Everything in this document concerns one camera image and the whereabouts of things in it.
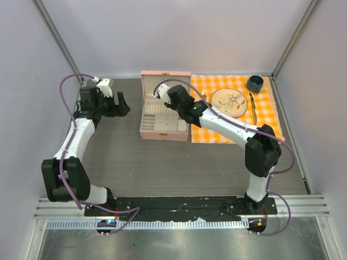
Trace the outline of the pink jewelry box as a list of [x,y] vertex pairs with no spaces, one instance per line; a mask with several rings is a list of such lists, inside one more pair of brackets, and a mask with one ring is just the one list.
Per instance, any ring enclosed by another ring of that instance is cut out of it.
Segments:
[[143,88],[143,111],[140,123],[140,136],[148,140],[187,141],[186,132],[177,131],[178,113],[167,108],[163,101],[153,97],[154,88],[166,79],[180,79],[190,82],[191,72],[186,71],[149,71],[141,72]]

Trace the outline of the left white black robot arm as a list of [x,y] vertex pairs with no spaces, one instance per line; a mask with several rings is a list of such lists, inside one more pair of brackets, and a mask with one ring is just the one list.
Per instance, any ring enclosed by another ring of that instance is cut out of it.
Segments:
[[110,89],[83,87],[77,110],[72,114],[68,135],[52,159],[41,164],[47,197],[51,202],[96,204],[103,216],[115,211],[109,188],[92,185],[82,165],[86,146],[102,117],[126,116],[130,112],[122,92],[113,95]]

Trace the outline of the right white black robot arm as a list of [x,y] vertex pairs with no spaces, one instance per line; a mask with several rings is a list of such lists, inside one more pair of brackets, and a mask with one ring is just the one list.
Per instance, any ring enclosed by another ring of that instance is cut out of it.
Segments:
[[270,137],[274,135],[272,127],[242,124],[208,107],[203,100],[196,102],[181,85],[166,90],[165,105],[175,110],[186,123],[214,131],[245,150],[245,166],[250,172],[245,208],[249,213],[259,213],[268,197],[266,185],[269,174],[282,154],[278,141]]

